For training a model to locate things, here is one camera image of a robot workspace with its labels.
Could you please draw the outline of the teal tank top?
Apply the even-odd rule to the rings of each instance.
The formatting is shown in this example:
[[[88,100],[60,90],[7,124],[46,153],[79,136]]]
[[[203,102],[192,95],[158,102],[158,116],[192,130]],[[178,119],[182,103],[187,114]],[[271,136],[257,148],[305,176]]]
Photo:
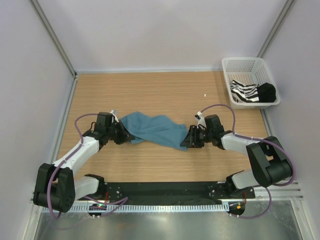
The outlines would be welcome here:
[[[139,111],[121,118],[128,132],[135,137],[130,142],[139,144],[144,141],[181,151],[187,151],[181,146],[188,130],[184,124],[173,122],[165,115],[148,116]]]

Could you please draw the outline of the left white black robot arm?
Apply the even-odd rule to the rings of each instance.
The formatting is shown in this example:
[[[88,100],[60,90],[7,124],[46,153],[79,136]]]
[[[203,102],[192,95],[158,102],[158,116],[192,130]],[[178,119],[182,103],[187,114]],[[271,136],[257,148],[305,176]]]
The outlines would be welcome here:
[[[48,208],[50,212],[66,213],[76,200],[85,197],[101,200],[105,196],[107,188],[102,176],[86,174],[75,180],[77,172],[109,141],[121,145],[135,137],[114,111],[99,112],[95,117],[96,120],[87,131],[79,134],[79,142],[68,153],[39,167],[32,199],[35,205]]]

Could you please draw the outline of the black white striped tank top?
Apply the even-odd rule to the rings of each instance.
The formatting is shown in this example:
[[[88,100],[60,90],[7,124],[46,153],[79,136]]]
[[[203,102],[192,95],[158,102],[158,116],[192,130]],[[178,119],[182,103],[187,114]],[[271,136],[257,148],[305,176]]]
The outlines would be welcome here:
[[[257,84],[245,85],[233,79],[230,92],[236,103],[258,103],[260,101]]]

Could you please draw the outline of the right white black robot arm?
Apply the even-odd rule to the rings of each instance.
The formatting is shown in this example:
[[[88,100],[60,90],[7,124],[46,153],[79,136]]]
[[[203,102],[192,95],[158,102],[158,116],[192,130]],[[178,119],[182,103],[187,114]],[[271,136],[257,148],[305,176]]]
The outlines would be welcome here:
[[[206,143],[227,151],[234,151],[248,157],[250,169],[228,176],[224,191],[231,198],[240,198],[254,187],[284,187],[294,181],[294,168],[279,140],[267,138],[250,138],[225,130],[216,115],[203,117],[199,112],[198,123],[191,125],[181,142],[184,148],[202,148]]]

